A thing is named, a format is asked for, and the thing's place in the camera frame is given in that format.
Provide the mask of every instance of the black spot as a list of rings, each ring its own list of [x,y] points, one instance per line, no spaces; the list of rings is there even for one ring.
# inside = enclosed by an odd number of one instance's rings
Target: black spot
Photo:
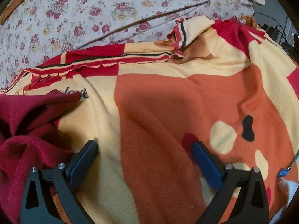
[[[243,133],[242,137],[250,142],[253,142],[255,140],[255,134],[252,130],[252,123],[253,123],[253,118],[251,115],[247,115],[245,119],[242,121],[243,125]]]

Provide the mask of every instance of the white floral fabric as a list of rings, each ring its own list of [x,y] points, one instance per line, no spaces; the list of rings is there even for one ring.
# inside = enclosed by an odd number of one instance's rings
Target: white floral fabric
[[[248,0],[26,0],[0,26],[0,88],[21,68],[95,45],[165,39],[178,18],[252,15]]]

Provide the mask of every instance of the metal bolt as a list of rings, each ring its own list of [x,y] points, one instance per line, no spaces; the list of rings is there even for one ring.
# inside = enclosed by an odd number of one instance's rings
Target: metal bolt
[[[65,164],[62,162],[60,164],[58,164],[57,166],[59,169],[64,169],[65,168]]]
[[[37,171],[37,169],[38,169],[37,167],[32,167],[31,170],[30,170],[30,172],[31,173],[35,173]]]
[[[253,167],[253,171],[254,171],[255,173],[259,173],[259,172],[260,172],[260,169],[259,169],[258,167]]]
[[[227,163],[227,164],[225,164],[225,168],[226,168],[227,170],[232,170],[232,169],[233,169],[233,166],[232,166],[232,164]]]

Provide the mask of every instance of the dark red garment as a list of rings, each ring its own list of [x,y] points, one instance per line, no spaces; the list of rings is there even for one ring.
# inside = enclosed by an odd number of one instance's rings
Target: dark red garment
[[[80,98],[81,93],[58,90],[43,96],[0,96],[0,206],[13,224],[20,222],[30,168],[54,168],[74,153],[53,121]]]

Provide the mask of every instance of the cream spot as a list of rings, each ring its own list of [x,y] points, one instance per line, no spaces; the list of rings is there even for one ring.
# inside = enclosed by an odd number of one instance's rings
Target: cream spot
[[[214,198],[216,191],[213,190],[207,180],[205,178],[200,178],[200,183],[201,183],[201,189],[202,189],[202,195],[204,197],[204,202],[208,206],[212,199]]]
[[[236,138],[237,133],[230,125],[217,121],[212,126],[210,144],[216,152],[220,154],[229,153],[234,147]]]
[[[233,166],[235,167],[235,169],[250,171],[250,167],[246,163],[236,162],[236,163],[233,163]],[[240,190],[241,190],[241,187],[235,188],[233,197],[237,198],[240,193]]]
[[[261,170],[263,180],[267,179],[269,164],[260,150],[255,151],[255,164]]]

